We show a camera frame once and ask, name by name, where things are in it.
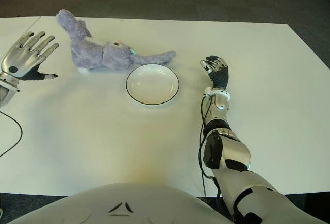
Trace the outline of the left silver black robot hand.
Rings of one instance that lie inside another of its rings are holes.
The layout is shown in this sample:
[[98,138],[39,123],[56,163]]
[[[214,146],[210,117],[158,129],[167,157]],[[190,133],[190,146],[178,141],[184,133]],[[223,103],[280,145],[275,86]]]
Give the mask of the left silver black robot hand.
[[41,41],[43,36],[44,31],[29,31],[22,35],[4,55],[1,73],[23,81],[57,78],[58,75],[55,73],[39,72],[40,65],[59,47],[58,43],[48,45],[55,39],[54,35]]

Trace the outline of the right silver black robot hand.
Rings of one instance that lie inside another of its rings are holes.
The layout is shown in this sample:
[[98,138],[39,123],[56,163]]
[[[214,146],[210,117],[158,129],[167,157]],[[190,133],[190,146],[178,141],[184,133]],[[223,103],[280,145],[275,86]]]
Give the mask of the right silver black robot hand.
[[207,72],[213,88],[226,90],[229,82],[229,70],[223,58],[211,55],[205,60],[201,60],[200,65]]

